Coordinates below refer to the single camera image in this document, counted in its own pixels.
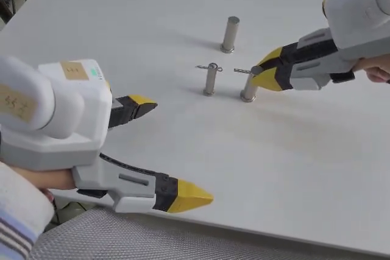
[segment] metal pin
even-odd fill
[[[223,53],[232,53],[234,51],[234,41],[236,40],[239,18],[231,16],[227,19],[224,42],[221,44]]]
[[[252,79],[255,77],[253,73],[249,70],[243,69],[234,69],[234,72],[248,74],[248,79],[246,81],[244,89],[240,92],[239,97],[245,103],[251,103],[256,99],[257,86],[252,85]]]
[[[222,72],[223,69],[218,67],[216,63],[210,63],[208,66],[197,66],[196,68],[207,69],[206,86],[203,90],[203,94],[208,97],[214,95],[217,72]]]

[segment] tape label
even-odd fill
[[[89,80],[83,64],[80,62],[61,62],[61,67],[66,79],[68,80]]]
[[[24,122],[30,122],[37,108],[31,97],[0,85],[0,113],[7,113]]]

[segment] person's hand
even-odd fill
[[[49,170],[35,172],[11,166],[15,172],[30,181],[38,189],[74,189],[74,180],[71,170]]]
[[[365,70],[372,82],[385,83],[390,80],[390,54],[380,57],[362,59],[355,66],[354,71]]]

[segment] white tabletop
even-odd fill
[[[96,59],[113,93],[159,106],[113,130],[104,151],[210,191],[176,216],[207,225],[390,255],[390,88],[364,74],[320,92],[239,99],[275,47],[326,26],[322,0],[28,0],[0,33],[0,54],[36,66]],[[229,16],[236,51],[223,54]],[[214,97],[202,95],[216,62]]]

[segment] striped sleeve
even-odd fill
[[[0,162],[0,259],[25,260],[53,216],[50,201]]]

